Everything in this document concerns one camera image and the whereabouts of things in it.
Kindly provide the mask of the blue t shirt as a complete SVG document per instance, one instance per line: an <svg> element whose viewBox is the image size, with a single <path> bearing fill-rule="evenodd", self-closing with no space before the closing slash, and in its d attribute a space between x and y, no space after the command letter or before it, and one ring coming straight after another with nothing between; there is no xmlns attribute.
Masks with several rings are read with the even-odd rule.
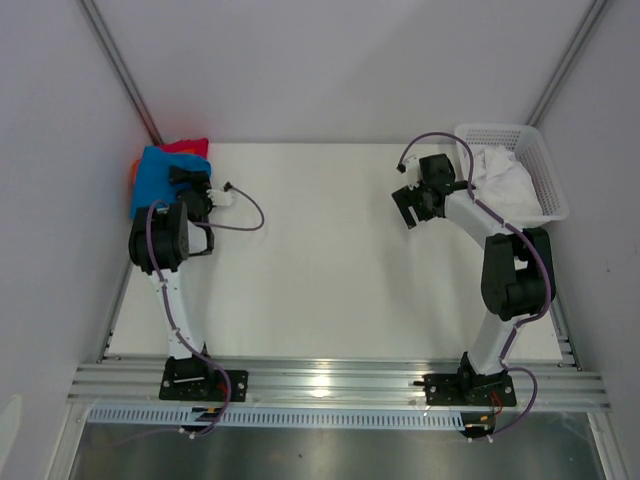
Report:
<svg viewBox="0 0 640 480"><path fill-rule="evenodd" d="M209 140L180 140L162 146L147 146L132 170L132 194L129 218L134 219L138 208L149 207L156 200L174 203L179 190L188 186L170 183L170 168L212 175L208 161Z"/></svg>

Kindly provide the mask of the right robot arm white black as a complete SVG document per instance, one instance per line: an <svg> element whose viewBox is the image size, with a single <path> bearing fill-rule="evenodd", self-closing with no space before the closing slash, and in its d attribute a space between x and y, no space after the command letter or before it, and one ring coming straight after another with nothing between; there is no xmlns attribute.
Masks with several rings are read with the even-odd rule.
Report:
<svg viewBox="0 0 640 480"><path fill-rule="evenodd" d="M455 385L468 403L479 403L508 378L505 360L520 330L545 315L554 295L547 232L520 229L493 211L458 181L445 154L401 160L406 185L392 194L409 229L419 222L446 219L482 248L480 291L486 315L478 336L461 358Z"/></svg>

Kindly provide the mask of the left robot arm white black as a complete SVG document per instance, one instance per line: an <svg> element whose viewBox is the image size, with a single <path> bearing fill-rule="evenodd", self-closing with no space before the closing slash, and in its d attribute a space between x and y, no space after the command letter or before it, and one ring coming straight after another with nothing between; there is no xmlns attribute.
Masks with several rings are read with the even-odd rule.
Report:
<svg viewBox="0 0 640 480"><path fill-rule="evenodd" d="M217 376L204 357L206 342L192 319L180 268L213 252L214 235L202 223L213 203L210 172L170 165L164 173L139 174L134 191L128 251L150 280L168 335L166 386L182 386L197 400L216 390Z"/></svg>

